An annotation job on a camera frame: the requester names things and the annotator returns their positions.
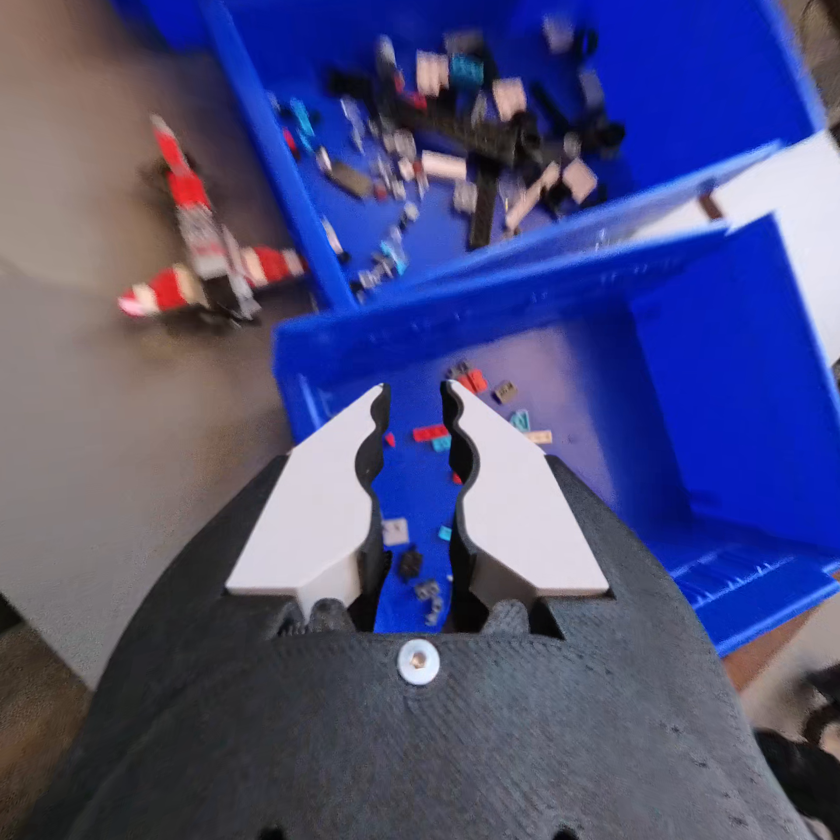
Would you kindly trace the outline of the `small red grey brick cluster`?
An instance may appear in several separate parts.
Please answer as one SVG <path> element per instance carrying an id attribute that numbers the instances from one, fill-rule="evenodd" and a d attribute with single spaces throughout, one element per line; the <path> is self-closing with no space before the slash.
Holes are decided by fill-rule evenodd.
<path id="1" fill-rule="evenodd" d="M 190 311 L 209 323 L 257 323 L 259 294 L 303 278 L 305 259 L 294 248 L 242 247 L 172 128 L 156 113 L 150 122 L 185 258 L 132 285 L 118 298 L 119 310 L 137 320 Z"/>

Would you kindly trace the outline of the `pile of mixed bricks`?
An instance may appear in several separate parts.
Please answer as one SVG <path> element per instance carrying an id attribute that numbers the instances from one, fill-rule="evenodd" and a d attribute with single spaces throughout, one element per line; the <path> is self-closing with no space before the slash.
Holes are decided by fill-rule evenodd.
<path id="1" fill-rule="evenodd" d="M 468 254 L 492 244 L 498 203 L 504 213 L 500 238 L 510 240 L 537 207 L 561 220 L 605 202 L 606 185 L 590 159 L 618 153 L 626 128 L 609 117 L 592 64 L 598 30 L 547 14 L 540 32 L 549 55 L 574 73 L 581 102 L 576 119 L 566 116 L 540 79 L 502 76 L 479 28 L 448 31 L 439 50 L 418 50 L 410 77 L 388 35 L 377 36 L 371 69 L 325 67 L 322 93 L 339 104 L 366 170 L 323 142 L 319 110 L 303 98 L 278 98 L 266 89 L 275 119 L 286 123 L 282 133 L 296 161 L 305 154 L 328 183 L 355 200 L 402 204 L 371 265 L 348 279 L 357 301 L 405 275 L 410 259 L 404 240 L 433 182 L 452 186 L 452 212 L 469 220 Z M 408 200 L 410 184 L 417 203 Z"/>

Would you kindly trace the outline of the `grey desk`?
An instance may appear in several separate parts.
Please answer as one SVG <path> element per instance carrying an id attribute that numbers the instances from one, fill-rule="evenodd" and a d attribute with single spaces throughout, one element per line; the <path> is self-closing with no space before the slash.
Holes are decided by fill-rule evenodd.
<path id="1" fill-rule="evenodd" d="M 177 238 L 173 213 L 160 229 L 133 192 L 151 111 L 222 184 L 238 239 L 262 242 L 284 214 L 236 96 L 212 52 L 148 43 L 111 2 L 2 2 L 2 38 L 2 594 L 95 687 L 186 542 L 301 442 L 272 370 L 276 326 L 336 311 L 308 266 L 264 291 L 255 328 L 123 315 L 117 296 L 155 276 Z M 800 161 L 817 145 L 836 169 L 816 131 L 559 258 L 772 216 L 829 368 L 778 212 L 779 198 L 819 206 L 816 169 Z M 285 221 L 282 241 L 303 257 Z"/>

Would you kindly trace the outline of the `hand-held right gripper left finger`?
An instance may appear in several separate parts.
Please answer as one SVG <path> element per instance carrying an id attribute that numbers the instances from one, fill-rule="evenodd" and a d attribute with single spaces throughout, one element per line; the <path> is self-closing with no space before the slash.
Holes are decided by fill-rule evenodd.
<path id="1" fill-rule="evenodd" d="M 392 392 L 377 384 L 288 454 L 230 572 L 226 592 L 280 596 L 304 618 L 330 600 L 371 632 L 391 567 L 373 489 Z"/>

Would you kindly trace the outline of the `blue plastic bin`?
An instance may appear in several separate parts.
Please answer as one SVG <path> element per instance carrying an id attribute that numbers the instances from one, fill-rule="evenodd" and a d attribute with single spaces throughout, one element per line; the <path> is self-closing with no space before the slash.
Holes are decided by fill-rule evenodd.
<path id="1" fill-rule="evenodd" d="M 772 216 L 542 259 L 276 326 L 296 443 L 392 390 L 374 482 L 443 579 L 457 486 L 413 432 L 459 363 L 645 542 L 728 656 L 838 592 L 838 393 Z"/>
<path id="2" fill-rule="evenodd" d="M 173 51 L 212 52 L 236 96 L 291 235 L 308 262 L 318 301 L 337 312 L 419 291 L 446 280 L 482 277 L 591 250 L 629 236 L 667 211 L 729 181 L 824 126 L 813 84 L 784 40 L 770 2 L 278 1 L 113 2 L 144 41 Z M 550 56 L 544 15 L 598 30 L 592 59 L 612 120 L 626 138 L 613 157 L 590 166 L 606 185 L 603 204 L 554 219 L 537 207 L 514 239 L 466 251 L 469 220 L 452 212 L 452 186 L 433 182 L 408 230 L 405 275 L 364 302 L 348 279 L 371 254 L 403 205 L 358 201 L 328 183 L 305 154 L 296 161 L 266 89 L 305 99 L 322 113 L 322 140 L 363 170 L 339 104 L 322 93 L 325 67 L 371 69 L 378 35 L 391 37 L 406 76 L 416 52 L 439 50 L 444 33 L 479 28 L 504 77 L 540 79 L 570 119 L 581 113 L 574 73 Z"/>

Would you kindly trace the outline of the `pile of small bricks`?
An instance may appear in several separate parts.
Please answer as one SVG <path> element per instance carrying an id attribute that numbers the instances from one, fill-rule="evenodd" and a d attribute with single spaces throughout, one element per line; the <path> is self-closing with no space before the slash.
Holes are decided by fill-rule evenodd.
<path id="1" fill-rule="evenodd" d="M 392 403 L 383 438 L 385 467 L 374 483 L 392 569 L 374 620 L 380 634 L 438 633 L 453 591 L 449 546 L 461 486 L 449 465 L 452 437 L 443 420 L 440 385 L 453 380 L 544 448 L 553 432 L 526 396 L 522 374 L 477 350 L 416 364 L 391 380 Z"/>

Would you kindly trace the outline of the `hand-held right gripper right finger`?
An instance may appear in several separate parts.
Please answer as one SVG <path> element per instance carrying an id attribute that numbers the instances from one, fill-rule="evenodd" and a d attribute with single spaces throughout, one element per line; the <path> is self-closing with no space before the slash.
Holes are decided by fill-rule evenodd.
<path id="1" fill-rule="evenodd" d="M 461 480 L 449 543 L 449 622 L 475 632 L 498 604 L 525 624 L 541 601 L 599 598 L 610 585 L 546 455 L 464 385 L 440 385 L 448 462 Z"/>

